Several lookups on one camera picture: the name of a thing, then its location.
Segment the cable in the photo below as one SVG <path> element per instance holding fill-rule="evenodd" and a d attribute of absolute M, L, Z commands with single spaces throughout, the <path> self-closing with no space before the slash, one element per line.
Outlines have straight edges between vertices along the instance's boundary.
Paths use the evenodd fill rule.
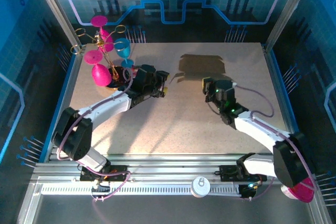
<path fill-rule="evenodd" d="M 311 182 L 313 183 L 313 187 L 314 187 L 314 190 L 316 191 L 318 188 L 317 188 L 317 185 L 315 183 L 315 179 L 313 177 L 313 174 L 311 173 L 309 167 L 308 167 L 308 164 L 306 163 L 303 155 L 301 154 L 301 152 L 299 151 L 299 149 L 295 146 L 295 144 L 293 143 L 292 140 L 290 140 L 288 137 L 286 137 L 285 135 L 283 135 L 281 132 L 278 132 L 277 130 L 273 129 L 272 127 L 269 127 L 268 125 L 265 125 L 264 123 L 258 121 L 258 120 L 255 120 L 253 119 L 253 121 L 257 124 L 259 124 L 260 126 L 266 128 L 267 130 L 279 135 L 280 137 L 282 137 L 284 140 L 286 140 L 289 145 L 293 148 L 293 150 L 295 151 L 295 153 L 298 155 L 300 161 L 302 162 L 303 166 L 304 166 L 304 169 L 306 170 L 307 174 L 308 174 L 308 177 L 310 178 Z"/>
<path fill-rule="evenodd" d="M 215 111 L 215 110 L 211 107 L 210 103 L 207 102 L 207 104 L 208 104 L 209 108 L 212 110 L 212 112 L 214 112 L 216 115 L 220 115 L 220 113 L 218 113 L 217 111 Z"/>
<path fill-rule="evenodd" d="M 125 78 L 125 77 L 126 77 L 126 76 L 125 76 L 125 71 L 126 71 L 126 70 L 130 73 L 130 77 L 129 77 L 129 79 Z M 125 80 L 129 80 L 129 81 L 130 81 L 129 84 L 128 84 L 128 86 L 126 87 L 126 89 L 125 89 L 124 91 L 122 91 L 121 93 L 117 94 L 117 95 L 114 95 L 114 96 L 112 96 L 112 97 L 110 97 L 110 98 L 108 98 L 108 99 L 106 99 L 106 100 L 103 100 L 103 101 L 97 103 L 95 106 L 93 106 L 91 109 L 89 109 L 89 110 L 87 110 L 86 112 L 84 112 L 80 117 L 78 117 L 78 118 L 75 120 L 75 122 L 71 125 L 71 127 L 69 128 L 69 130 L 68 130 L 67 133 L 65 134 L 65 136 L 64 136 L 64 138 L 63 138 L 63 140 L 62 140 L 62 142 L 60 143 L 60 145 L 59 145 L 59 147 L 58 147 L 58 149 L 57 149 L 56 154 L 57 154 L 57 159 L 58 159 L 58 160 L 61 160 L 61 161 L 64 161 L 64 160 L 70 160 L 70 157 L 65 157 L 65 158 L 64 158 L 64 157 L 60 157 L 60 153 L 61 153 L 61 151 L 63 150 L 63 147 L 64 147 L 64 145 L 65 145 L 65 142 L 67 141 L 67 139 L 68 139 L 70 133 L 72 132 L 72 130 L 77 126 L 77 124 L 78 124 L 78 123 L 79 123 L 79 122 L 80 122 L 80 121 L 81 121 L 87 114 L 90 114 L 93 110 L 95 110 L 95 109 L 98 108 L 99 106 L 102 106 L 103 104 L 105 104 L 105 103 L 107 103 L 107 102 L 109 102 L 109 101 L 112 101 L 112 100 L 115 100 L 115 99 L 121 97 L 123 94 L 125 94 L 125 93 L 131 88 L 132 83 L 133 83 L 133 72 L 132 72 L 131 70 L 129 70 L 128 68 L 127 68 L 127 69 L 124 68 L 122 74 L 123 74 Z"/>
<path fill-rule="evenodd" d="M 259 91 L 254 90 L 254 89 L 249 89 L 249 88 L 241 87 L 241 86 L 237 85 L 236 83 L 233 83 L 233 87 L 237 87 L 237 88 L 242 89 L 242 90 L 247 90 L 247 91 L 256 93 L 259 96 L 261 96 L 262 98 L 264 98 L 266 100 L 266 102 L 269 104 L 269 106 L 270 106 L 270 108 L 272 110 L 271 115 L 267 115 L 267 114 L 265 114 L 265 113 L 263 113 L 261 111 L 258 111 L 258 110 L 252 110 L 251 111 L 251 115 L 250 115 L 251 118 L 253 118 L 253 114 L 254 113 L 258 113 L 258 114 L 263 115 L 263 116 L 265 116 L 267 118 L 272 118 L 274 116 L 275 112 L 274 112 L 274 107 L 273 107 L 272 103 L 270 102 L 270 100 L 266 96 L 264 96 L 263 94 L 261 94 Z"/>
<path fill-rule="evenodd" d="M 266 187 L 265 191 L 263 191 L 261 194 L 255 196 L 255 197 L 253 197 L 253 198 L 249 198 L 248 200 L 249 200 L 249 201 L 256 200 L 256 199 L 258 199 L 258 198 L 261 198 L 263 195 L 265 195 L 265 194 L 271 189 L 271 186 L 272 186 L 274 180 L 275 180 L 275 178 L 273 177 L 273 178 L 271 179 L 271 182 L 269 183 L 268 187 Z"/>
<path fill-rule="evenodd" d="M 95 198 L 93 195 L 91 195 L 95 200 L 101 200 L 101 201 L 104 201 L 104 200 L 112 197 L 114 194 L 116 194 L 116 192 L 118 192 L 120 190 L 120 188 L 127 182 L 127 180 L 129 180 L 129 178 L 131 176 L 131 172 L 129 170 L 126 170 L 124 172 L 117 172 L 117 173 L 99 173 L 99 172 L 95 172 L 90 167 L 86 167 L 86 169 L 89 170 L 92 173 L 95 173 L 95 174 L 99 175 L 99 176 L 108 176 L 108 177 L 111 177 L 111 176 L 118 176 L 118 175 L 127 174 L 125 180 L 121 183 L 121 185 L 119 187 L 117 187 L 116 190 L 114 190 L 109 195 L 107 195 L 105 197 L 102 196 L 101 198 L 98 198 L 98 197 Z"/>
<path fill-rule="evenodd" d="M 251 111 L 251 115 L 250 115 L 252 121 L 255 122 L 255 123 L 257 123 L 259 126 L 262 126 L 262 127 L 266 128 L 267 130 L 275 133 L 276 135 L 279 135 L 280 137 L 282 137 L 284 140 L 286 140 L 289 143 L 289 145 L 293 148 L 293 150 L 295 151 L 295 153 L 298 155 L 300 161 L 302 162 L 302 164 L 303 164 L 303 166 L 304 166 L 304 168 L 305 168 L 305 170 L 306 170 L 306 172 L 308 174 L 308 177 L 310 178 L 311 182 L 313 183 L 314 190 L 317 190 L 317 186 L 315 184 L 315 179 L 313 177 L 313 174 L 311 173 L 311 171 L 310 171 L 310 169 L 308 167 L 308 164 L 306 163 L 303 155 L 300 153 L 299 149 L 294 145 L 293 141 L 291 141 L 288 137 L 286 137 L 285 135 L 283 135 L 281 132 L 278 132 L 277 130 L 273 129 L 272 127 L 269 127 L 268 125 L 266 125 L 266 124 L 264 124 L 264 123 L 262 123 L 262 122 L 260 122 L 258 120 L 255 120 L 255 118 L 253 118 L 253 114 L 254 113 L 261 114 L 261 115 L 266 116 L 268 118 L 273 117 L 274 116 L 274 107 L 273 107 L 272 103 L 267 99 L 267 97 L 265 97 L 263 94 L 261 94 L 260 92 L 258 92 L 256 90 L 241 87 L 241 86 L 237 85 L 236 83 L 233 83 L 233 86 L 237 87 L 237 88 L 240 88 L 240 89 L 243 89 L 243 90 L 247 90 L 247 91 L 251 91 L 253 93 L 256 93 L 256 94 L 260 95 L 261 97 L 263 97 L 267 101 L 267 103 L 270 105 L 270 107 L 272 109 L 271 115 L 267 115 L 267 114 L 264 114 L 264 113 L 262 113 L 260 111 L 253 110 L 253 111 Z M 308 187 L 308 188 L 311 188 L 309 185 L 306 185 L 304 183 L 302 183 L 302 184 L 304 186 Z"/>
<path fill-rule="evenodd" d="M 262 177 L 261 177 L 261 175 L 260 174 L 257 174 L 258 175 L 258 177 L 260 178 L 260 186 L 262 186 L 262 184 L 263 184 L 263 181 L 262 181 Z"/>
<path fill-rule="evenodd" d="M 126 78 L 126 76 L 125 76 L 125 72 L 126 72 L 126 70 L 129 71 L 129 73 L 130 73 L 129 78 Z M 71 133 L 72 130 L 77 126 L 77 124 L 78 124 L 78 123 L 79 123 L 79 122 L 80 122 L 80 121 L 81 121 L 87 114 L 91 113 L 93 110 L 95 110 L 95 109 L 98 108 L 99 106 L 102 106 L 103 104 L 105 104 L 105 103 L 107 103 L 107 102 L 109 102 L 109 101 L 115 100 L 116 98 L 122 96 L 123 94 L 125 94 L 125 93 L 131 88 L 132 83 L 133 83 L 133 72 L 130 71 L 129 69 L 126 69 L 126 68 L 125 68 L 125 69 L 123 70 L 123 72 L 122 72 L 122 75 L 123 75 L 123 77 L 124 77 L 125 80 L 130 81 L 129 84 L 128 84 L 128 86 L 126 87 L 126 89 L 125 89 L 124 91 L 122 91 L 121 93 L 119 93 L 119 94 L 117 94 L 117 95 L 115 95 L 115 96 L 110 97 L 109 99 L 106 99 L 106 100 L 104 100 L 104 101 L 101 101 L 101 102 L 97 103 L 95 106 L 93 106 L 91 109 L 89 109 L 89 110 L 87 110 L 86 112 L 84 112 L 80 117 L 78 117 L 78 118 L 75 120 L 75 122 L 74 122 L 74 123 L 71 125 L 71 127 L 69 128 L 69 130 L 67 131 L 66 135 L 64 136 L 62 142 L 60 143 L 60 145 L 59 145 L 59 147 L 58 147 L 58 149 L 57 149 L 57 158 L 58 158 L 59 160 L 69 160 L 69 159 L 70 159 L 70 157 L 61 158 L 61 157 L 60 157 L 60 153 L 61 153 L 61 151 L 62 151 L 62 149 L 63 149 L 63 147 L 64 147 L 64 144 L 65 144 L 65 142 L 67 141 L 67 139 L 68 139 L 70 133 Z M 116 190 L 114 190 L 114 191 L 113 191 L 112 193 L 110 193 L 108 196 L 105 196 L 105 197 L 103 196 L 103 197 L 101 197 L 101 198 L 96 198 L 96 200 L 102 200 L 102 201 L 104 201 L 105 199 L 108 199 L 108 198 L 112 197 L 116 192 L 118 192 L 118 191 L 120 190 L 120 188 L 127 182 L 127 180 L 128 180 L 128 179 L 130 178 L 130 176 L 131 176 L 131 172 L 128 171 L 128 170 L 125 171 L 125 172 L 117 172 L 117 173 L 103 174 L 103 173 L 99 173 L 99 172 L 96 172 L 96 171 L 92 170 L 90 167 L 86 167 L 86 169 L 88 169 L 90 172 L 92 172 L 92 173 L 94 173 L 94 174 L 97 174 L 97 175 L 99 175 L 99 176 L 108 176 L 108 177 L 111 177 L 111 176 L 118 176 L 118 175 L 124 175 L 124 174 L 127 174 L 127 176 L 126 176 L 125 180 L 123 181 L 123 183 L 121 183 L 121 185 L 120 185 Z"/>

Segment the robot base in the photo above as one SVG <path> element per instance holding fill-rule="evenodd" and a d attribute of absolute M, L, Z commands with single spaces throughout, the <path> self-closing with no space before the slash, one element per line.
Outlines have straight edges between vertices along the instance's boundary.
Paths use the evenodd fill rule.
<path fill-rule="evenodd" d="M 117 173 L 117 172 L 124 172 L 127 170 L 127 166 L 125 165 L 110 165 L 109 166 L 109 171 L 104 172 L 106 174 L 108 173 Z M 99 176 L 96 175 L 89 170 L 87 170 L 85 167 L 82 167 L 82 171 L 80 173 L 80 181 L 83 182 L 93 182 L 94 180 L 98 179 L 101 182 L 123 182 L 126 179 L 126 174 L 125 175 L 117 175 L 117 176 L 109 176 L 109 177 L 104 177 L 104 176 Z"/>
<path fill-rule="evenodd" d="M 267 181 L 267 176 L 250 174 L 245 175 L 242 172 L 239 172 L 239 168 L 236 165 L 221 165 L 219 171 L 215 172 L 215 175 L 221 177 L 221 182 L 258 182 Z"/>

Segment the white round cap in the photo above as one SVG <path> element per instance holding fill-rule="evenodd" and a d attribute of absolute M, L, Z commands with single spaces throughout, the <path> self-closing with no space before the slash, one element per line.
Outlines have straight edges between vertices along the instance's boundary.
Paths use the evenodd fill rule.
<path fill-rule="evenodd" d="M 210 192 L 210 182 L 205 177 L 197 177 L 191 184 L 191 192 L 197 198 L 202 198 Z"/>

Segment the pink object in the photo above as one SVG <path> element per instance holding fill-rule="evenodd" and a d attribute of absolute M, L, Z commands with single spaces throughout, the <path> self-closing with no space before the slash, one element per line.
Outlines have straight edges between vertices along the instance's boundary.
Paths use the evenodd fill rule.
<path fill-rule="evenodd" d="M 100 50 L 90 50 L 84 55 L 84 61 L 87 64 L 94 65 L 103 59 L 103 53 Z"/>
<path fill-rule="evenodd" d="M 91 19 L 91 24 L 95 27 L 102 27 L 106 25 L 107 21 L 105 16 L 96 16 Z"/>
<path fill-rule="evenodd" d="M 104 30 L 101 27 L 100 27 L 100 31 L 99 32 L 100 32 L 101 38 L 105 41 L 105 43 L 107 43 L 107 44 L 99 47 L 99 49 L 101 51 L 105 50 L 105 52 L 112 51 L 114 49 L 112 36 L 108 37 L 109 36 L 108 31 Z"/>
<path fill-rule="evenodd" d="M 313 183 L 310 180 L 310 178 L 306 178 L 302 181 L 302 183 L 313 187 Z M 287 188 L 287 193 L 290 193 L 291 195 L 287 195 L 289 198 L 293 198 L 291 196 L 294 196 L 294 198 L 301 200 L 305 203 L 309 203 L 313 200 L 314 197 L 314 191 L 312 189 L 309 189 L 308 187 L 302 185 L 302 184 L 297 184 L 295 187 L 292 188 Z"/>
<path fill-rule="evenodd" d="M 96 64 L 92 68 L 92 77 L 98 86 L 107 86 L 112 81 L 112 75 L 107 67 L 102 64 Z"/>

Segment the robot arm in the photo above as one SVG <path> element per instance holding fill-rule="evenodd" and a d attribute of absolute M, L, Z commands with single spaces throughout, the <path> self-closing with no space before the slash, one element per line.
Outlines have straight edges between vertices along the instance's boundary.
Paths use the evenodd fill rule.
<path fill-rule="evenodd" d="M 251 136 L 273 154 L 270 156 L 249 153 L 240 158 L 237 161 L 240 177 L 251 174 L 272 176 L 289 188 L 306 179 L 308 174 L 302 162 L 284 137 L 294 142 L 310 170 L 314 172 L 309 147 L 303 134 L 290 134 L 254 115 L 251 116 L 251 112 L 246 107 L 236 102 L 234 84 L 229 80 L 205 78 L 202 84 L 205 101 L 216 105 L 225 124 Z"/>
<path fill-rule="evenodd" d="M 112 96 L 99 101 L 100 106 L 79 121 L 67 138 L 62 151 L 72 160 L 94 172 L 111 173 L 115 169 L 110 162 L 91 147 L 92 131 L 108 118 L 133 108 L 147 97 L 164 97 L 166 93 L 164 85 L 168 76 L 169 73 L 165 71 L 156 71 L 153 66 L 142 65 L 129 90 L 123 93 L 127 85 L 120 87 Z M 78 111 L 72 108 L 65 109 L 56 126 L 53 143 L 59 147 L 74 121 L 98 103 Z"/>

